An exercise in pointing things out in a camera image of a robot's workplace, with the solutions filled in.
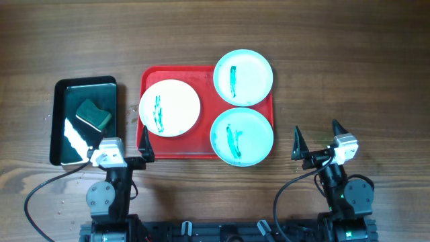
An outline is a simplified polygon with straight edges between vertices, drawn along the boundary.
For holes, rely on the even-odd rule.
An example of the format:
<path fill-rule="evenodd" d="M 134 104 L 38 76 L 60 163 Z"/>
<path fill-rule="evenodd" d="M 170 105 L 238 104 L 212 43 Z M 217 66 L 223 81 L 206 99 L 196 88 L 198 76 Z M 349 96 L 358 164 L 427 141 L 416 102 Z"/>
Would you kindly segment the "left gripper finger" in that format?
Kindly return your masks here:
<path fill-rule="evenodd" d="M 89 149 L 96 150 L 99 147 L 100 142 L 103 140 L 102 134 L 95 134 L 89 137 Z"/>
<path fill-rule="evenodd" d="M 145 163 L 152 163 L 155 161 L 155 154 L 148 137 L 148 128 L 146 126 L 142 129 L 138 151 Z"/>

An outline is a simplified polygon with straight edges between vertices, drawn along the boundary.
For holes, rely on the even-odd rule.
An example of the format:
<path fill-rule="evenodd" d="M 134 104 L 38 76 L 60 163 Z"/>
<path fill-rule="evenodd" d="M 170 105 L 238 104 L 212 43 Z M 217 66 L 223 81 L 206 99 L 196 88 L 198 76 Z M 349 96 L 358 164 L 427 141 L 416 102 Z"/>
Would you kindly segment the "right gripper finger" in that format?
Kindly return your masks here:
<path fill-rule="evenodd" d="M 339 135 L 348 133 L 348 131 L 344 129 L 336 119 L 333 119 L 332 127 L 333 127 L 334 136 L 339 136 Z"/>
<path fill-rule="evenodd" d="M 300 132 L 300 129 L 295 126 L 294 128 L 294 145 L 291 154 L 291 160 L 305 159 L 309 154 L 309 149 Z"/>

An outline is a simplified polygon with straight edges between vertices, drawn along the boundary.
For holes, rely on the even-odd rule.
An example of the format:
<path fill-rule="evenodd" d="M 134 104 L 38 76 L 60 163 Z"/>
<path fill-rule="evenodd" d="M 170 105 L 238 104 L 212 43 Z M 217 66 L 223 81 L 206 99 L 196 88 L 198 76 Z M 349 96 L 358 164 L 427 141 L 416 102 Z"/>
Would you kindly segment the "green scrub sponge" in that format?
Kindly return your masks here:
<path fill-rule="evenodd" d="M 112 119 L 108 111 L 99 109 L 90 99 L 86 99 L 77 108 L 76 117 L 98 132 L 101 132 Z"/>

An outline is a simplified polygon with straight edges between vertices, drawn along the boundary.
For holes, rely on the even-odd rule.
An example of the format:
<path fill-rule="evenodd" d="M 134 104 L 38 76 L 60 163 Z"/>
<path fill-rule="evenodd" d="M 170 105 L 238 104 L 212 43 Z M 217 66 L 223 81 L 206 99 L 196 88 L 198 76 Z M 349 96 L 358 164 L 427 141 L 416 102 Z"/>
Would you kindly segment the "white plate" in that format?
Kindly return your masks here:
<path fill-rule="evenodd" d="M 194 126 L 201 110 L 200 99 L 189 84 L 166 79 L 151 85 L 139 102 L 139 118 L 155 135 L 174 137 Z"/>

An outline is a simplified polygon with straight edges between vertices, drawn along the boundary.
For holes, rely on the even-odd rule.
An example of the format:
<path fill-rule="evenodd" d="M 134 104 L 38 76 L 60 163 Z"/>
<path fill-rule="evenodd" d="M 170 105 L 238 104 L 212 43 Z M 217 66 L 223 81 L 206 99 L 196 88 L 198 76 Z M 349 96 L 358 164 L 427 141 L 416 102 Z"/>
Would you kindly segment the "mint plate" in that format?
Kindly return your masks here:
<path fill-rule="evenodd" d="M 238 49 L 217 62 L 213 82 L 218 95 L 227 103 L 253 106 L 271 91 L 273 71 L 267 59 L 258 52 Z"/>
<path fill-rule="evenodd" d="M 270 154 L 273 128 L 266 117 L 250 108 L 231 108 L 221 113 L 210 129 L 215 154 L 229 165 L 250 167 Z"/>

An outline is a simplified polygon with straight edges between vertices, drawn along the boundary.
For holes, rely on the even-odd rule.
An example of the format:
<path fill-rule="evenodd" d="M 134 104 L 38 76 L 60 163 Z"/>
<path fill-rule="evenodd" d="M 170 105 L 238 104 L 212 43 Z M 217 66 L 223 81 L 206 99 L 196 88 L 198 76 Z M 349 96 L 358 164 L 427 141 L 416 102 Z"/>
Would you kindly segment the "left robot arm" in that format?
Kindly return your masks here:
<path fill-rule="evenodd" d="M 93 184 L 87 191 L 91 224 L 81 226 L 80 241 L 131 242 L 151 241 L 148 229 L 138 215 L 130 214 L 132 180 L 135 170 L 145 170 L 155 161 L 155 154 L 143 128 L 138 146 L 140 156 L 125 157 L 122 139 L 103 138 L 97 147 L 88 150 L 91 164 L 106 172 L 106 179 Z"/>

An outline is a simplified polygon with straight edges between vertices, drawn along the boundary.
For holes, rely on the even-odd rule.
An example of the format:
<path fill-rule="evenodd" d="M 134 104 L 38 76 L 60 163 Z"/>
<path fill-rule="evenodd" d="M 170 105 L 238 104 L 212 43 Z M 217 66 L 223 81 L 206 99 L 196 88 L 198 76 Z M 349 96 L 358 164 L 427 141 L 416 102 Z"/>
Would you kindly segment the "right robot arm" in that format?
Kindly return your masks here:
<path fill-rule="evenodd" d="M 344 164 L 354 158 L 358 140 L 333 120 L 333 143 L 319 151 L 309 151 L 298 127 L 294 129 L 293 160 L 302 160 L 302 168 L 315 169 L 320 191 L 329 206 L 318 215 L 318 238 L 321 241 L 377 241 L 373 213 L 375 185 L 360 174 L 347 175 Z"/>

